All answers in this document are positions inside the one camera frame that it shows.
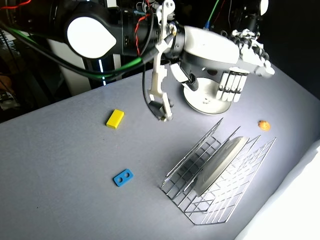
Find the plate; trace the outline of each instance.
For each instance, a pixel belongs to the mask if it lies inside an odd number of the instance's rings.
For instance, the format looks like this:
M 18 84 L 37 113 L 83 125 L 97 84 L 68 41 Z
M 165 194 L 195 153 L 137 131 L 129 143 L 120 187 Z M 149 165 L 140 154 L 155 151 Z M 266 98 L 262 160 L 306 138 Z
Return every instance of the plate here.
M 231 102 L 216 99 L 219 84 L 215 81 L 199 77 L 196 91 L 183 88 L 187 103 L 197 112 L 206 115 L 221 114 L 230 108 Z
M 244 148 L 249 138 L 239 136 L 232 140 L 227 141 L 207 162 L 202 172 L 197 177 L 193 189 L 199 197 L 204 194 L 223 171 L 229 166 L 232 160 Z

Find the dish rack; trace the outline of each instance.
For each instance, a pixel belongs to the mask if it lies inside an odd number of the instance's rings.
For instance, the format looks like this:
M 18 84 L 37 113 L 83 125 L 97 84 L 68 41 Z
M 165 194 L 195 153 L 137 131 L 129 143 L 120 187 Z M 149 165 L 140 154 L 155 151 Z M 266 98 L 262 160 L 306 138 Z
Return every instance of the dish rack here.
M 252 151 L 260 136 L 249 139 L 211 187 L 197 197 L 193 190 L 197 176 L 239 129 L 220 142 L 214 133 L 221 122 L 222 119 L 177 163 L 161 186 L 161 190 L 195 225 L 221 224 L 230 219 L 276 140 L 274 138 Z

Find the yellow sponge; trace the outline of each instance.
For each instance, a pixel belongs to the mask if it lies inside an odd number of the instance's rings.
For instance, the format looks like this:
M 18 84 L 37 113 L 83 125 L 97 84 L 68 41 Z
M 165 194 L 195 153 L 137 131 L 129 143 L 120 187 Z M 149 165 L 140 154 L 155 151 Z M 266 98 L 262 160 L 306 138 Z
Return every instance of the yellow sponge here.
M 109 120 L 106 122 L 107 127 L 116 129 L 124 115 L 125 113 L 123 111 L 115 109 Z

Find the rack wire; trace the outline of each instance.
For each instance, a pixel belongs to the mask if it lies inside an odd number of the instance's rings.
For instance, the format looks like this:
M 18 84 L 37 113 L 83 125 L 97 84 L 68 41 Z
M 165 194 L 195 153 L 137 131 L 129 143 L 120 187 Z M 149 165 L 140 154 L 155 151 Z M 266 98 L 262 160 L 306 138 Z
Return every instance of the rack wire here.
M 250 139 L 218 179 L 201 196 L 193 187 L 197 176 L 213 155 L 237 132 L 223 142 L 213 135 L 222 119 L 166 175 L 162 191 L 195 224 L 227 222 L 239 204 L 276 138 L 252 151 L 260 136 Z

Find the tabletop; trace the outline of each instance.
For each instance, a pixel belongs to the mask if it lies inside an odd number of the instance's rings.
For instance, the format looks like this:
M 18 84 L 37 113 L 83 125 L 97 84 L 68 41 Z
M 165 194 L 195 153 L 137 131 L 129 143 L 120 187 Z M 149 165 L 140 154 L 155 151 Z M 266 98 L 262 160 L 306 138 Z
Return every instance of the tabletop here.
M 189 107 L 168 70 L 168 122 L 149 112 L 138 74 L 0 124 L 0 239 L 234 239 L 320 133 L 320 101 L 275 72 L 248 77 L 240 101 L 215 116 Z M 116 130 L 105 125 L 114 109 L 125 112 Z M 241 126 L 261 145 L 277 140 L 230 220 L 195 226 L 160 185 L 221 118 L 218 139 Z M 124 169 L 134 177 L 117 187 L 113 177 Z

